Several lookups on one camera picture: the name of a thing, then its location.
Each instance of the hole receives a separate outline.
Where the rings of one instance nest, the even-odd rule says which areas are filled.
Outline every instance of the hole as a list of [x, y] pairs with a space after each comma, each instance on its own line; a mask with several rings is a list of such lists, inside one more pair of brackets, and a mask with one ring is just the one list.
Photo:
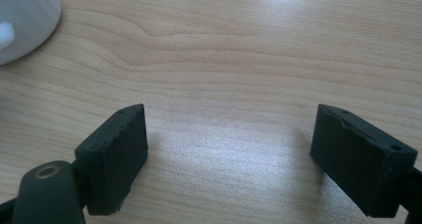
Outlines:
[[397, 151], [400, 151], [401, 150], [401, 147], [399, 147], [399, 146], [397, 146], [397, 145], [391, 145], [390, 146], [392, 149], [394, 149], [394, 150], [397, 150]]
[[49, 178], [51, 176], [56, 175], [56, 173], [58, 173], [60, 171], [60, 166], [58, 165], [49, 165], [49, 166], [45, 166], [40, 168], [36, 173], [35, 173], [35, 177], [38, 179], [46, 179]]

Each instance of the black bracket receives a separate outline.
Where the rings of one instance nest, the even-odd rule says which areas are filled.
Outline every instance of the black bracket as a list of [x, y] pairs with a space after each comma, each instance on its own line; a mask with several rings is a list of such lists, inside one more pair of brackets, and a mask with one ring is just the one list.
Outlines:
[[417, 151], [357, 115], [319, 105], [311, 156], [367, 216], [422, 223], [422, 173]]
[[22, 178], [18, 197], [0, 205], [0, 223], [85, 223], [120, 209], [147, 158], [143, 105], [113, 114], [75, 150], [70, 164], [42, 164]]

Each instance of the black plastic part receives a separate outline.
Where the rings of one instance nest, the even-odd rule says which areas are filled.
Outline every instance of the black plastic part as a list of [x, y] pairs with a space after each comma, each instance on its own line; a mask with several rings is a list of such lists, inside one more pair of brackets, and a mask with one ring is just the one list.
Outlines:
[[422, 172], [416, 168], [401, 181], [400, 204], [409, 211], [406, 223], [422, 223]]
[[351, 112], [319, 105], [311, 156], [365, 215], [394, 217], [399, 180], [417, 151]]
[[75, 150], [76, 166], [89, 177], [91, 215], [110, 215], [120, 206], [147, 158], [143, 105], [113, 114]]
[[12, 221], [16, 198], [0, 204], [0, 224], [9, 224]]
[[78, 190], [78, 199], [80, 202], [81, 208], [84, 208], [88, 201], [92, 198], [92, 188], [90, 184], [90, 179], [87, 175], [80, 173], [77, 162], [72, 163], [72, 169], [74, 171], [75, 185]]
[[45, 163], [23, 176], [12, 223], [85, 223], [69, 163]]

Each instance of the wooden table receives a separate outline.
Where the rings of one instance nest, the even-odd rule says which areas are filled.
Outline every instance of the wooden table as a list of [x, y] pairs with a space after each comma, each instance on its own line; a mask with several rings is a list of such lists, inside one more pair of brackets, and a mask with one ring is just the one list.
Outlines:
[[143, 103], [149, 158], [120, 212], [88, 223], [404, 222], [366, 218], [309, 151], [320, 103], [422, 151], [422, 0], [62, 4], [54, 35], [0, 68], [1, 202]]

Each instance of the black mount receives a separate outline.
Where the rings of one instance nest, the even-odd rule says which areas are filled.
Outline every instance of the black mount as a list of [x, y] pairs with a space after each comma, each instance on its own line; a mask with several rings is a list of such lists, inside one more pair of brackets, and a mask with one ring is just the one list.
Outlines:
[[27, 172], [18, 197], [0, 205], [0, 223], [85, 223], [85, 206], [90, 215], [110, 215], [120, 209], [147, 150], [143, 105], [122, 109], [76, 148], [74, 163], [53, 161]]

